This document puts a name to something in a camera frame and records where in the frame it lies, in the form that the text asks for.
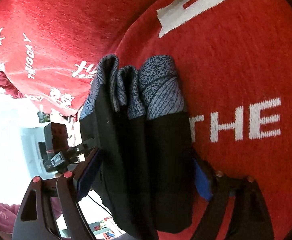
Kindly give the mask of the pink sleeved left forearm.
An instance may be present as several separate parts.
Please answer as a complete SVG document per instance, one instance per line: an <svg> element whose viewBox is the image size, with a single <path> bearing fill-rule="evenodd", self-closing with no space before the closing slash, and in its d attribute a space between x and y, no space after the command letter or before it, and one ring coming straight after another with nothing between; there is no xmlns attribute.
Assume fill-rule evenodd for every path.
<svg viewBox="0 0 292 240"><path fill-rule="evenodd" d="M0 203L0 239L12 239L15 219L20 208L19 205Z"/></svg>

